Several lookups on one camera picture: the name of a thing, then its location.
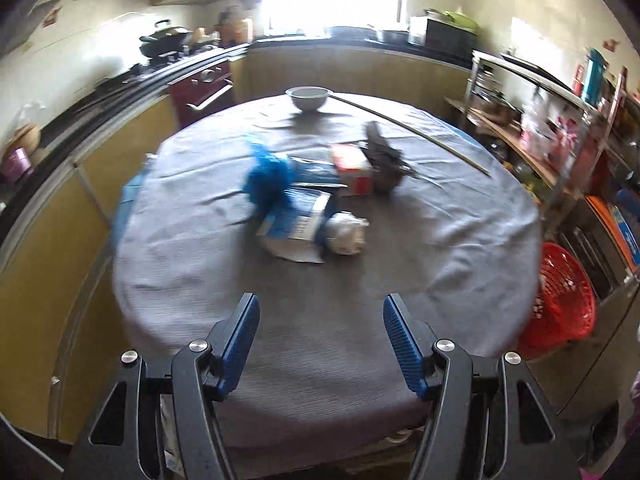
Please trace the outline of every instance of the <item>red plastic basket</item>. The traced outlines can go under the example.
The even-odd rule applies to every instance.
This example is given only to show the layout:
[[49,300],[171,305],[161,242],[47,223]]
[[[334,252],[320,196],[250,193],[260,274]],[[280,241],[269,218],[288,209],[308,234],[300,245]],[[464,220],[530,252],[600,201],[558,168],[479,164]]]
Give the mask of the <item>red plastic basket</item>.
[[588,336],[596,308],[587,275],[562,247],[542,247],[540,286],[531,320],[520,336],[523,347],[553,349],[569,339]]

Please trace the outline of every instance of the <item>red drawer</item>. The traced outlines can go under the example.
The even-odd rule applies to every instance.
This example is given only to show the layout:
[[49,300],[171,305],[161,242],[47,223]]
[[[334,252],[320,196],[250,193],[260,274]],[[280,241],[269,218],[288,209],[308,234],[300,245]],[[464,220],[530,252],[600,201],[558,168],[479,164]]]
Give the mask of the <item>red drawer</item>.
[[180,128],[234,105],[229,62],[220,61],[169,83]]

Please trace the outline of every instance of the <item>screw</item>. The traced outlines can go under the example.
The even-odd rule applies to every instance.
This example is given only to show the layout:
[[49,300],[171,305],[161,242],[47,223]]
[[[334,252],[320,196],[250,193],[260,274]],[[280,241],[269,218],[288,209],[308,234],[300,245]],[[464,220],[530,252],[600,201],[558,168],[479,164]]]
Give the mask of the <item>screw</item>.
[[192,352],[202,352],[207,349],[207,346],[209,346],[209,343],[204,341],[204,339],[196,339],[189,343],[189,350]]
[[138,358],[138,352],[135,350],[127,350],[124,354],[121,355],[120,360],[126,364],[130,365],[131,363],[135,363]]
[[449,341],[448,339],[440,339],[440,341],[436,343],[436,346],[443,352],[451,352],[456,347],[453,341]]
[[522,358],[516,354],[516,352],[507,352],[504,355],[504,360],[507,361],[510,365],[519,365],[522,361]]

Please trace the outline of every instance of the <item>red and white box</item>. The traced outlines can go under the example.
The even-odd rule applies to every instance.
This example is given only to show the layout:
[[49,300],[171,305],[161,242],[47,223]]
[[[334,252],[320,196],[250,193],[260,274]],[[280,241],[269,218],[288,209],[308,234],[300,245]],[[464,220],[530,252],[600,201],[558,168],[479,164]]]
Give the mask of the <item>red and white box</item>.
[[343,184],[342,196],[368,195],[373,190],[373,168],[355,144],[331,144],[331,157]]

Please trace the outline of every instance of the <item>tablecloth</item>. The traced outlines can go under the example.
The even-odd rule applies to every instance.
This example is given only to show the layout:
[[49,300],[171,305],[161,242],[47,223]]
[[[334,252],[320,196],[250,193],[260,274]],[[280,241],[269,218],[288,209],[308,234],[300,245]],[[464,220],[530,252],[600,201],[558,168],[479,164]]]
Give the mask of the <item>tablecloth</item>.
[[484,149],[408,105],[345,95],[473,158],[383,120],[382,134],[426,177],[391,196],[344,199],[367,218],[358,256],[324,264],[275,258],[241,192],[253,161],[246,135],[271,150],[328,160],[328,144],[364,139],[367,112],[329,99],[302,114],[286,96],[247,102],[167,139],[132,208],[113,286],[144,356],[206,336],[242,293],[261,320],[238,389],[216,413],[241,477],[347,455],[415,424],[425,406],[406,387],[382,321],[401,294],[415,317],[468,352],[497,354],[519,334],[536,293],[541,230],[535,204]]

